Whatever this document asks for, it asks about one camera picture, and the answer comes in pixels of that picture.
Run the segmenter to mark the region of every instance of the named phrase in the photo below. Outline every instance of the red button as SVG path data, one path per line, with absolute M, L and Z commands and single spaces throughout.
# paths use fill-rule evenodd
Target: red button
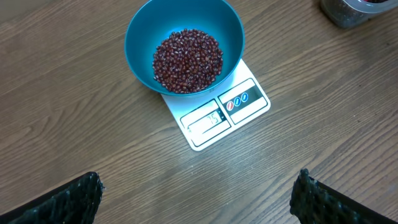
M 229 101 L 229 102 L 226 104 L 226 109 L 227 109 L 228 111 L 231 111 L 233 108 L 234 108 L 234 102 Z

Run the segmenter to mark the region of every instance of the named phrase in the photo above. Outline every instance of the kitchen scale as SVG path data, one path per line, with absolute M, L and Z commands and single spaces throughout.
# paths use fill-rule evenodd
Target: kitchen scale
M 225 81 L 202 95 L 162 96 L 195 151 L 204 150 L 271 107 L 242 59 Z

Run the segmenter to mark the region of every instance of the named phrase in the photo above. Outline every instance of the metal container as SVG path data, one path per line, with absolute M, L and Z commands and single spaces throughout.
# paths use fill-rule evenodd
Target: metal container
M 339 27 L 351 28 L 398 6 L 398 0 L 371 3 L 364 0 L 321 0 L 325 14 Z

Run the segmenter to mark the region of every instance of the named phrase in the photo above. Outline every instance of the table surface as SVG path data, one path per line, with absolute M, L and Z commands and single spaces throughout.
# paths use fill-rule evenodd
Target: table surface
M 0 213 L 97 171 L 95 223 L 297 223 L 306 167 L 398 221 L 398 9 L 343 30 L 315 0 L 231 0 L 272 107 L 194 152 L 124 58 L 145 1 L 0 2 Z

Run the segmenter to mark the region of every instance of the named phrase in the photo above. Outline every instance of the plastic bowl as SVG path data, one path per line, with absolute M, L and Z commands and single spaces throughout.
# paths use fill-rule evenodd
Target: plastic bowl
M 205 90 L 177 94 L 154 80 L 152 62 L 156 47 L 172 32 L 202 30 L 212 35 L 224 52 L 221 75 Z M 209 91 L 232 74 L 243 55 L 244 30 L 235 10 L 224 0 L 151 0 L 142 6 L 127 28 L 124 51 L 138 80 L 154 91 L 172 96 L 190 96 Z

